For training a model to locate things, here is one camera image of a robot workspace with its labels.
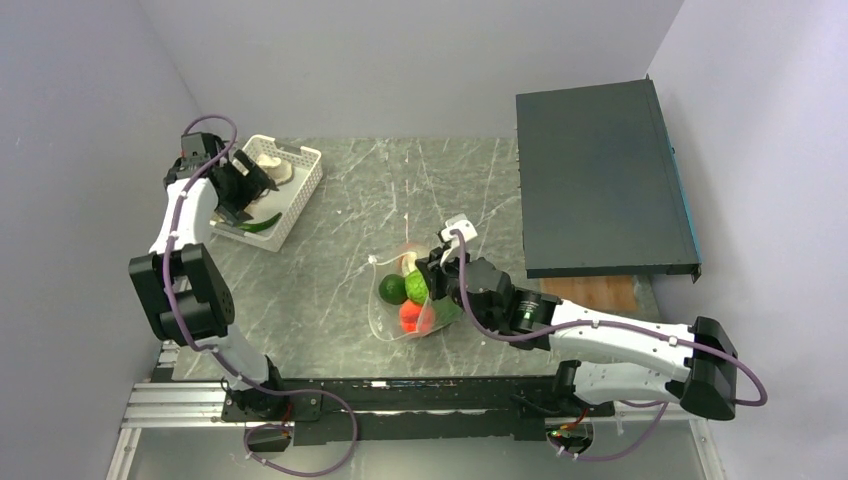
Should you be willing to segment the green lettuce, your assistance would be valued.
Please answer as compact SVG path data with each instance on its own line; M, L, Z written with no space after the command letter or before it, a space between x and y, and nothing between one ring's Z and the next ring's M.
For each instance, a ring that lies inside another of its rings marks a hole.
M461 320L464 311L460 306L457 306L450 298L445 297L431 303L433 311L432 327L434 330L444 328L458 320Z

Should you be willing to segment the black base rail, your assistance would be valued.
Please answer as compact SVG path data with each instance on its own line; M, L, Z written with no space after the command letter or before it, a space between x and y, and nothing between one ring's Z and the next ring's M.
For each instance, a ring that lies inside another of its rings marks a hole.
M551 375L488 377L287 378L297 391L278 417L293 425L297 446L346 441L351 425L368 440L505 437L542 441L583 407L554 391ZM335 401L353 409L352 420Z

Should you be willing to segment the clear zip top bag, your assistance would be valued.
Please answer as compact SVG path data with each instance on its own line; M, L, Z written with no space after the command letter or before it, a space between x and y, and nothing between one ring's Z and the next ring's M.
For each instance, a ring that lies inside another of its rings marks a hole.
M396 341L430 335L463 316L450 299L433 300L415 261L429 250L405 243L393 250L368 257L373 268L368 301L368 323L381 341Z

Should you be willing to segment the green lime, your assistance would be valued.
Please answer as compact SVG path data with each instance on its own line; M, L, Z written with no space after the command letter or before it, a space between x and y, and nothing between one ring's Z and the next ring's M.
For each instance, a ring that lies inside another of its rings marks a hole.
M404 278L407 298L417 305L423 305L429 298L429 289L423 274L415 270Z

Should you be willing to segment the dark green metal box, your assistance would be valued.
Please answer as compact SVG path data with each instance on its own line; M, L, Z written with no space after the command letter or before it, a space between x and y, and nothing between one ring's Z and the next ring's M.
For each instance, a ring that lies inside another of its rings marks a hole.
M700 277L700 245L651 79L521 93L515 107L529 277Z

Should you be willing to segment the green chili pepper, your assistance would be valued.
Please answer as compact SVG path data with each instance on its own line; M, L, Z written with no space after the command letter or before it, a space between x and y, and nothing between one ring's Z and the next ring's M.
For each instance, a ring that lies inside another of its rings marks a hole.
M271 217L261 221L244 222L238 226L238 229L249 233L261 233L266 230L273 229L282 216L283 214L281 212L277 212Z

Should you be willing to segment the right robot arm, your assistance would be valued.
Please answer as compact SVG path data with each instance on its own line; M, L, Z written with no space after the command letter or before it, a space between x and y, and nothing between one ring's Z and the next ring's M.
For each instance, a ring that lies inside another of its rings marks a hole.
M640 401L675 403L710 420L735 418L742 404L738 353L717 320L667 324L607 314L517 287L483 258L442 256L436 248L415 262L431 299L463 308L492 339L561 356L550 391L560 413Z

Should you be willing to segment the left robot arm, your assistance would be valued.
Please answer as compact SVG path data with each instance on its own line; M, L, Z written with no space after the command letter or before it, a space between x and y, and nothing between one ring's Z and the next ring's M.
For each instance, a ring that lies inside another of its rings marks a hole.
M212 357L231 402L272 420L285 411L288 394L273 362L236 325L231 290L205 246L219 204L207 161L194 152L169 168L160 231L147 254L130 260L128 273L154 335Z

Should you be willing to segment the white mushroom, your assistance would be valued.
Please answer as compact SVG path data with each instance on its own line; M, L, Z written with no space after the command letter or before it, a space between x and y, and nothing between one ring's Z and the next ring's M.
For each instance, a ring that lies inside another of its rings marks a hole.
M268 175L276 187L289 183L294 177L294 169L289 160L268 154L260 154L255 163Z

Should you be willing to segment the white perforated plastic basket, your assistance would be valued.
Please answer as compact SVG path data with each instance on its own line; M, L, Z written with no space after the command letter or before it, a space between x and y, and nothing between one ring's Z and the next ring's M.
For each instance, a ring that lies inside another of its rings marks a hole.
M308 146L291 145L281 139L261 134L250 137L241 149L253 160L265 153L292 163L293 179L279 186L277 191L268 191L263 194L247 208L247 213L253 216L253 219L247 222L261 221L277 212L281 212L283 216L273 229L261 233L242 231L238 227L227 224L220 217L214 217L210 221L212 232L253 247L277 252L323 176L322 152Z

